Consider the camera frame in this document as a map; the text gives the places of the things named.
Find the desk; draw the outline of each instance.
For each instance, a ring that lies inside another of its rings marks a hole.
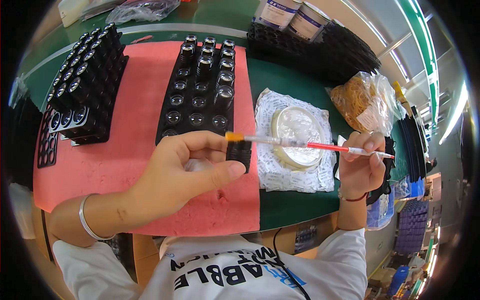
[[[182,2],[167,18],[161,22],[128,22],[118,25],[124,31],[123,44],[153,35],[149,41],[181,41],[188,33],[204,36],[206,32],[218,39],[233,38],[239,46],[247,46],[246,31],[250,26],[258,0],[244,0],[238,5],[234,0],[204,0],[201,3]],[[107,14],[101,14],[86,22],[77,21],[72,26],[56,28],[46,38],[35,45],[25,56],[19,72],[29,74],[26,85],[31,99],[44,109],[45,95],[52,78],[67,53],[67,46],[75,42],[85,31],[96,26],[104,26]],[[266,87],[278,93],[309,102],[330,112],[330,125],[333,140],[336,143],[339,134],[348,138],[353,131],[332,104],[325,86],[305,74],[266,61],[248,58],[248,74],[252,98],[256,100]],[[392,169],[392,180],[400,180],[407,175],[406,154],[398,125],[394,125],[392,138],[396,141],[396,168]],[[260,191],[260,230],[284,227],[338,210],[336,189],[340,185],[335,180],[335,191],[300,193]]]

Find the pink foam pad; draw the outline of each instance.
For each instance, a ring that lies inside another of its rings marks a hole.
[[[142,174],[154,148],[168,81],[181,42],[127,45],[129,55],[106,143],[70,145],[59,138],[57,162],[34,165],[35,205],[51,212],[60,202],[89,193],[124,191]],[[235,47],[234,130],[255,133],[245,48]],[[250,172],[220,191],[191,199],[180,211],[132,232],[161,236],[215,236],[259,230],[257,152]]]

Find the hand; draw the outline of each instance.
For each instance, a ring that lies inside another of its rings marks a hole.
[[[344,147],[363,148],[368,152],[385,151],[385,137],[381,132],[352,132]],[[385,165],[377,154],[371,156],[340,153],[340,191],[346,199],[358,199],[366,192],[380,187],[384,181]]]
[[[164,137],[158,143],[143,175],[128,193],[139,215],[153,218],[180,210],[191,198],[236,180],[245,173],[238,161],[225,161],[227,141],[210,131]],[[190,158],[206,158],[213,168],[187,172]]]

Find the black cable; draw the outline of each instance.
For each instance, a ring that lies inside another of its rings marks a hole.
[[[278,261],[280,262],[283,271],[285,271],[285,273],[290,277],[290,279],[293,281],[293,283],[301,290],[301,292],[302,292],[303,295],[305,296],[305,299],[306,299],[306,300],[311,300],[311,299],[310,299],[310,296],[309,296],[308,293],[307,293],[307,291],[306,291],[304,288],[301,287],[300,283],[298,283],[298,281],[296,281],[295,278],[293,278],[293,276],[292,276],[292,274],[290,273],[290,271],[288,271],[288,270],[285,268],[285,264],[280,260],[280,255],[278,255],[278,251],[277,251],[276,245],[275,245],[276,235],[280,232],[280,230],[282,230],[282,228],[280,228],[280,229],[275,233],[275,235],[273,236],[273,249],[275,250],[275,255],[277,256]]]

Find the floor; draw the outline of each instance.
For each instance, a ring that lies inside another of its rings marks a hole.
[[[394,214],[390,223],[381,230],[365,232],[367,274],[371,274],[391,252],[395,241],[397,214]]]
[[[47,259],[39,250],[35,240],[24,240],[32,260],[45,280],[45,283],[50,286],[58,299],[62,300],[75,300],[75,297],[70,293],[68,287],[63,281],[61,272],[57,269],[57,266],[49,259]]]

